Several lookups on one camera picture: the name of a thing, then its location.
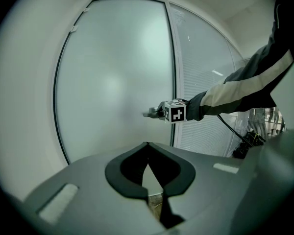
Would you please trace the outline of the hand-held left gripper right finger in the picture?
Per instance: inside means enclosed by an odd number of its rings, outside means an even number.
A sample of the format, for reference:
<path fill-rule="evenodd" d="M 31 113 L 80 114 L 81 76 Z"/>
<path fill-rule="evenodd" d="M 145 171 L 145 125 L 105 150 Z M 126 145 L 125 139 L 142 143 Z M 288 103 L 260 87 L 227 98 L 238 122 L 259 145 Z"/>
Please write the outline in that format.
<path fill-rule="evenodd" d="M 156 178 L 165 180 L 163 230 L 252 230 L 248 189 L 258 150 L 245 159 L 199 154 L 150 143 Z"/>

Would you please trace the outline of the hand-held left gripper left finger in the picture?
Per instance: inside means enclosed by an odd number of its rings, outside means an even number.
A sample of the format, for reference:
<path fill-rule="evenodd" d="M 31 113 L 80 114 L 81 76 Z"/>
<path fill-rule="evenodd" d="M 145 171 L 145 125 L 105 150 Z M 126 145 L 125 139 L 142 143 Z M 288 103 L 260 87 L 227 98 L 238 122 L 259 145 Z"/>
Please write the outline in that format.
<path fill-rule="evenodd" d="M 146 142 L 82 158 L 40 184 L 24 204 L 39 230 L 57 235 L 156 235 L 146 188 L 133 182 Z"/>

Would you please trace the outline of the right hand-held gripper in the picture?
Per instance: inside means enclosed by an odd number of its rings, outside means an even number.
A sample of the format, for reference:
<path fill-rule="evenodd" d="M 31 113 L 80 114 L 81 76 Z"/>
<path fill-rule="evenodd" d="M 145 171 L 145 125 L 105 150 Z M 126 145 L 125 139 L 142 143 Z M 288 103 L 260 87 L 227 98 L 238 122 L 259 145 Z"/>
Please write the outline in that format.
<path fill-rule="evenodd" d="M 164 120 L 166 123 L 175 124 L 186 121 L 186 100 L 176 98 L 164 101 L 158 107 L 149 108 L 150 118 Z"/>

